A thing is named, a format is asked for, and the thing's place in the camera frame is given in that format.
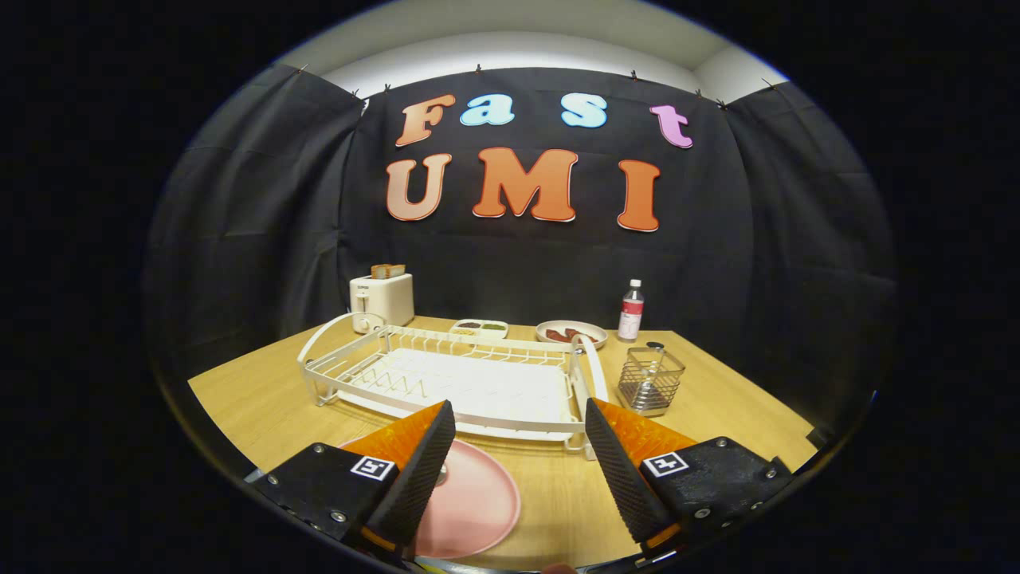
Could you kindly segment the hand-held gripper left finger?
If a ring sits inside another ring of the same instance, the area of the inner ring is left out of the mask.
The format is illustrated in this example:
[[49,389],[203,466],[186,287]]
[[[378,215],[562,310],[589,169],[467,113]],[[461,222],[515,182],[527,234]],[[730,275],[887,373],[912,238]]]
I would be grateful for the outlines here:
[[343,447],[306,446],[251,481],[266,501],[373,559],[408,559],[456,434],[448,400]]

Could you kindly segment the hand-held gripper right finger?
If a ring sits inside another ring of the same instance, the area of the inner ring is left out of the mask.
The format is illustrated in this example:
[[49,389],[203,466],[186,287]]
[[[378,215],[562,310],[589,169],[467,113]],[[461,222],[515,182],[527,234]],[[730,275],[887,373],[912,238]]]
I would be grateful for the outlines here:
[[642,551],[679,551],[736,529],[794,478],[780,458],[733,438],[696,441],[596,397],[586,400],[584,427]]

